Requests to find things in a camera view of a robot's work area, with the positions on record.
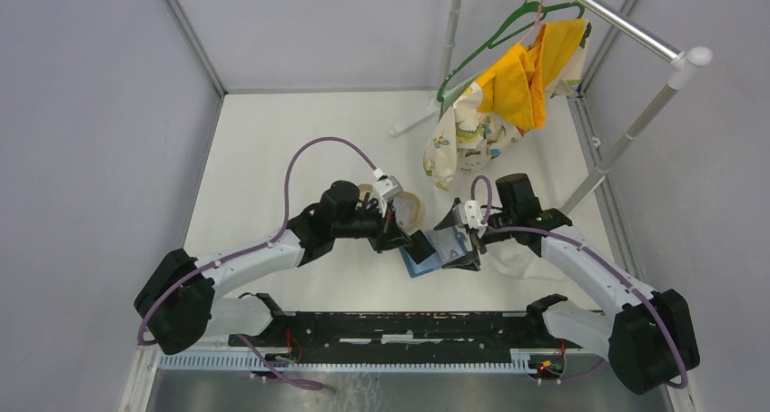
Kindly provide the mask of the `blue card holder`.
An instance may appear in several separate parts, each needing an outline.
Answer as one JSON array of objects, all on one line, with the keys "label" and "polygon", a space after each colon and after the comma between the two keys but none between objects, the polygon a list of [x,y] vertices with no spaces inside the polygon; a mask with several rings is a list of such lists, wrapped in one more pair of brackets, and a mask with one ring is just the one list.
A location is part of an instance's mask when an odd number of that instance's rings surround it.
[{"label": "blue card holder", "polygon": [[436,253],[423,261],[421,264],[406,263],[402,256],[402,249],[400,248],[400,255],[404,260],[407,271],[411,278],[417,278],[428,273],[438,270],[451,270],[442,268],[441,260],[441,248],[449,243],[463,242],[468,245],[468,237],[457,228],[448,228],[441,231],[423,231],[430,243],[434,247]]}]

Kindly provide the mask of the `beige oval tray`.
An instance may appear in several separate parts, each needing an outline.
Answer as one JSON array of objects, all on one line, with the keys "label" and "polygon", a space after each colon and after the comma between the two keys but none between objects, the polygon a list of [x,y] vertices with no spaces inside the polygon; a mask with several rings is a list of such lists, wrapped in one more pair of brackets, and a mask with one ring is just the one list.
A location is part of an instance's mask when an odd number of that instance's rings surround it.
[{"label": "beige oval tray", "polygon": [[[377,200],[370,184],[359,184],[358,188],[360,200],[364,201],[368,206]],[[393,200],[393,206],[396,212],[396,222],[404,231],[413,233],[419,228],[421,202],[416,194],[411,192],[398,193]]]}]

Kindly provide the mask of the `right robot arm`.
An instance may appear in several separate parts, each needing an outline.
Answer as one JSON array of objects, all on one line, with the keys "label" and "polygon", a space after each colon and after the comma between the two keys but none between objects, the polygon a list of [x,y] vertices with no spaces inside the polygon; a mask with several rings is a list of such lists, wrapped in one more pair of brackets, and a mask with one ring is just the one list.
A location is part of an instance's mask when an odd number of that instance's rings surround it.
[{"label": "right robot arm", "polygon": [[455,199],[435,228],[459,231],[474,258],[491,244],[513,240],[561,270],[600,308],[583,309],[559,294],[536,300],[527,307],[527,340],[537,347],[556,339],[574,343],[607,362],[635,394],[661,385],[686,388],[700,354],[685,297],[674,289],[659,291],[607,261],[565,213],[542,208],[525,173],[481,181],[500,207]]}]

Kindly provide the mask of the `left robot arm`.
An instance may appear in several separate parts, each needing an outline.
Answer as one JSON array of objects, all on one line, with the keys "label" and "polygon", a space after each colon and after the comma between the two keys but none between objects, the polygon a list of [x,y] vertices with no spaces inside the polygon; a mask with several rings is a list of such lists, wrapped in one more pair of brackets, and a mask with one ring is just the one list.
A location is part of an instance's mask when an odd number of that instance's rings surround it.
[{"label": "left robot arm", "polygon": [[422,231],[398,224],[393,201],[360,195],[357,185],[336,181],[278,237],[224,254],[194,257],[168,252],[133,302],[142,319],[140,344],[156,344],[175,355],[208,337],[244,334],[263,346],[285,334],[277,308],[264,298],[232,298],[234,290],[273,273],[299,268],[328,254],[336,240],[367,240],[377,253],[401,250],[425,259],[429,241]]}]

